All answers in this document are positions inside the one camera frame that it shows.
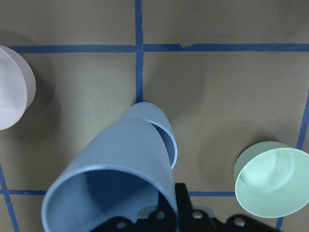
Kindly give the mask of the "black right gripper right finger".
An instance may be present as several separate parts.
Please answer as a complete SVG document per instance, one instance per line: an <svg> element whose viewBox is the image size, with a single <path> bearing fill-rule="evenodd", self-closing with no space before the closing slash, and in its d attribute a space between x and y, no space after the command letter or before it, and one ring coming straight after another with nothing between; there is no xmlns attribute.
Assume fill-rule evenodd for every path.
<svg viewBox="0 0 309 232"><path fill-rule="evenodd" d="M175 195L179 214L189 214L193 206L185 183L175 184Z"/></svg>

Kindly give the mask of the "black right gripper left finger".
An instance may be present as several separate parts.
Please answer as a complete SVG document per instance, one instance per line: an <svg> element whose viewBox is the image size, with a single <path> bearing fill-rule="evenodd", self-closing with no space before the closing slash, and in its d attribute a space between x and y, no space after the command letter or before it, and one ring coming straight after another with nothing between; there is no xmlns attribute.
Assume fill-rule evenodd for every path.
<svg viewBox="0 0 309 232"><path fill-rule="evenodd" d="M176 194L173 192L158 191L157 209L167 214L177 214Z"/></svg>

